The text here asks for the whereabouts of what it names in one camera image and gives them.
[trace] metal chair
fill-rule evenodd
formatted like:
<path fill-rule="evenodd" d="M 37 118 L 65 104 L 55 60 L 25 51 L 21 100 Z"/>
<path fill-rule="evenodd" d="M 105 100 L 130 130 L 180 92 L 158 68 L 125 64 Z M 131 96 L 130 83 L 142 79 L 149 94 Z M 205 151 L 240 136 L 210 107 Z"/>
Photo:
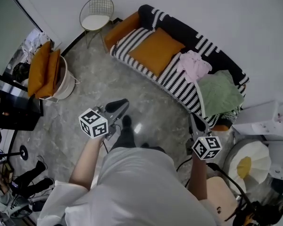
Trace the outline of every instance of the metal chair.
<path fill-rule="evenodd" d="M 89 48 L 91 40 L 100 33 L 103 46 L 105 44 L 102 35 L 102 28 L 110 21 L 114 12 L 114 4 L 112 0 L 89 0 L 83 6 L 80 12 L 80 24 L 85 32 L 86 46 Z M 86 34 L 94 32 L 91 40 L 87 41 Z"/>

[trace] striped sofa cover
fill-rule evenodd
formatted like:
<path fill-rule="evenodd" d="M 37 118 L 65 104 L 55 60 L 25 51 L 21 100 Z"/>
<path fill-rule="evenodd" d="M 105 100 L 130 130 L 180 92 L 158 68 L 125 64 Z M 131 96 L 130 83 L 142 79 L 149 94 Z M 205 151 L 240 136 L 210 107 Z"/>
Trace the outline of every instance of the striped sofa cover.
<path fill-rule="evenodd" d="M 180 55 L 190 49 L 200 53 L 202 55 L 202 59 L 212 65 L 213 70 L 211 73 L 215 73 L 218 70 L 228 69 L 233 77 L 233 81 L 237 86 L 237 89 L 243 96 L 245 96 L 245 84 L 249 81 L 249 78 L 230 58 L 219 50 L 217 46 L 209 42 L 208 39 L 205 39 L 204 36 L 200 35 L 179 20 L 172 18 L 164 12 L 149 5 L 141 6 L 139 9 L 139 15 L 141 19 L 141 27 L 134 29 L 113 45 L 110 49 L 111 56 L 125 63 L 158 85 L 177 102 L 179 102 L 189 113 L 196 113 L 201 116 L 200 100 L 198 98 L 195 85 L 193 83 L 188 83 L 185 80 L 183 76 L 184 72 L 177 72 L 177 63 Z M 128 53 L 141 44 L 158 27 L 161 27 L 174 39 L 183 43 L 186 48 L 174 55 L 168 66 L 157 77 L 146 67 L 129 56 Z M 189 36 L 191 36 L 191 33 L 194 33 L 194 43 L 192 45 L 190 44 L 192 40 L 189 40 L 189 37 L 186 36 L 187 33 Z M 216 114 L 210 117 L 205 117 L 204 119 L 208 122 L 211 128 L 215 125 L 226 125 L 230 128 L 235 122 L 240 109 L 241 107 L 237 107 L 235 110 L 230 112 Z"/>

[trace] black pants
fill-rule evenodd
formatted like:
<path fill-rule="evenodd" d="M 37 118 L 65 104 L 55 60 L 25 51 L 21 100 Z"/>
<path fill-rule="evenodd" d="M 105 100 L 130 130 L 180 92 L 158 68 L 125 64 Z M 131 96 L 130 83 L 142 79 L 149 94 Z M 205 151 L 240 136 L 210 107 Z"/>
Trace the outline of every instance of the black pants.
<path fill-rule="evenodd" d="M 115 144 L 113 145 L 113 147 L 111 148 L 110 151 L 112 151 L 115 148 L 118 147 L 125 147 L 125 148 L 134 148 L 136 147 L 135 143 L 134 143 L 134 134 L 133 134 L 133 130 L 131 127 L 124 127 L 121 131 L 121 135 L 119 136 L 119 138 L 117 139 L 117 142 L 115 142 Z M 154 146 L 154 147 L 143 147 L 141 146 L 141 148 L 146 148 L 146 149 L 153 149 L 153 150 L 157 150 L 163 153 L 166 153 L 164 149 L 162 149 L 160 146 Z"/>
<path fill-rule="evenodd" d="M 21 195 L 24 198 L 29 198 L 30 196 L 49 188 L 53 184 L 52 180 L 49 178 L 45 178 L 37 184 L 29 186 L 32 180 L 45 170 L 45 165 L 41 161 L 38 161 L 34 169 L 27 171 L 12 181 L 10 184 L 11 190 L 14 194 Z"/>

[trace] white t-shirt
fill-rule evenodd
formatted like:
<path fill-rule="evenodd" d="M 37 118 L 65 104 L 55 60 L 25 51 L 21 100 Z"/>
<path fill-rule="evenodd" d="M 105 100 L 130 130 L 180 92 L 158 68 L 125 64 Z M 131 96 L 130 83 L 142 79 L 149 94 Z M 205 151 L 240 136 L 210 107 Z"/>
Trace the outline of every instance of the white t-shirt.
<path fill-rule="evenodd" d="M 178 180 L 173 160 L 144 148 L 116 148 L 88 191 L 56 181 L 38 226 L 215 226 L 207 200 L 198 201 Z"/>

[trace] gray marble floor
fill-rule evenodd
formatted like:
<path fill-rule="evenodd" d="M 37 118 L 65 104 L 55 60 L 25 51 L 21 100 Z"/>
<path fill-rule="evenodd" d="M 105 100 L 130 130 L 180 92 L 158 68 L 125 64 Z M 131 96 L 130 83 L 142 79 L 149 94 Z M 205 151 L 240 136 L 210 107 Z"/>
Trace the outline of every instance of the gray marble floor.
<path fill-rule="evenodd" d="M 57 104 L 45 103 L 44 116 L 34 131 L 18 132 L 12 151 L 18 151 L 24 144 L 29 159 L 10 158 L 15 175 L 32 169 L 36 156 L 40 154 L 49 168 L 35 182 L 44 176 L 67 181 L 88 140 L 80 129 L 78 116 L 95 105 L 105 105 L 122 98 L 130 101 L 127 113 L 132 117 L 133 127 L 141 124 L 140 132 L 135 135 L 137 145 L 148 142 L 164 148 L 176 167 L 188 158 L 185 153 L 185 142 L 189 138 L 188 113 L 156 85 L 105 53 L 99 36 L 91 42 L 89 49 L 85 39 L 81 39 L 65 59 L 69 70 L 81 83 L 65 100 Z M 233 131 L 218 135 L 224 149 L 215 161 L 222 166 L 233 146 Z M 99 161 L 105 154 L 102 148 Z M 188 179 L 190 169 L 191 163 L 187 163 L 180 170 L 179 178 L 183 183 Z"/>

